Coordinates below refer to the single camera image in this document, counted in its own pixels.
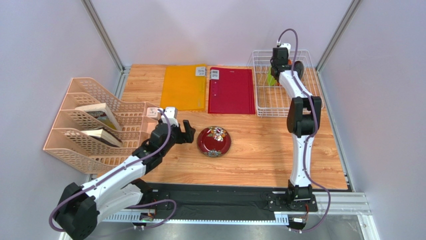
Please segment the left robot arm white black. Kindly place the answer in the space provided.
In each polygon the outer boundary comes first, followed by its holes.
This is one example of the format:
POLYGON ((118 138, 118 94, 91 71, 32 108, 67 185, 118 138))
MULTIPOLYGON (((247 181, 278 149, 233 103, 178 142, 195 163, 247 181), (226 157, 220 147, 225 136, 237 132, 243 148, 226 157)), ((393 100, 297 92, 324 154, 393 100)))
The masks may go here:
POLYGON ((127 208, 144 208, 150 188, 141 177, 155 169, 175 144, 191 144, 196 129, 188 120, 179 124, 160 120, 150 137, 120 165, 92 181, 70 183, 62 192, 48 223, 73 240, 86 239, 105 218, 127 208))

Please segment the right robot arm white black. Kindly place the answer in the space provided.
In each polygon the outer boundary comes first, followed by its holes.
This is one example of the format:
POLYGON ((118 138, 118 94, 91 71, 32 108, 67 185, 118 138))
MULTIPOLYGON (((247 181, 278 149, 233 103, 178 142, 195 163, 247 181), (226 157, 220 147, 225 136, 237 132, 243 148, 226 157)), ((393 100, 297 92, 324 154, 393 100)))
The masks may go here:
POLYGON ((273 48, 270 64, 271 76, 291 99, 286 126, 293 140, 293 165, 284 203, 296 211, 304 209, 313 199, 311 155, 320 127, 322 99, 313 96, 302 83, 305 67, 301 61, 290 61, 289 44, 273 48))

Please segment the red floral plate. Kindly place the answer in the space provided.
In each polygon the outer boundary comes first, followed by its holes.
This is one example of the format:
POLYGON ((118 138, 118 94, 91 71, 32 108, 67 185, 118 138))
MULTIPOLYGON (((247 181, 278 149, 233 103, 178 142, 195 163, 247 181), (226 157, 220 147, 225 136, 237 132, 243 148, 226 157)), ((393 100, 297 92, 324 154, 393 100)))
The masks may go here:
POLYGON ((218 158, 229 152, 232 138, 220 126, 209 126, 201 130, 196 140, 198 150, 207 157, 218 158))

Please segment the lime green plate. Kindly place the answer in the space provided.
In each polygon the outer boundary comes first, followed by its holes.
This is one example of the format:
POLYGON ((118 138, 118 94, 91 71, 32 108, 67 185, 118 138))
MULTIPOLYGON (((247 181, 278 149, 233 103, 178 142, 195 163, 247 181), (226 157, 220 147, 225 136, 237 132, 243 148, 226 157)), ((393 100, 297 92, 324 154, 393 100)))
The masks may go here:
POLYGON ((267 82, 267 85, 269 87, 276 87, 276 86, 278 86, 278 82, 275 79, 275 77, 272 75, 272 69, 273 68, 270 67, 269 70, 268 70, 268 73, 267 73, 267 76, 266 76, 266 82, 267 82))

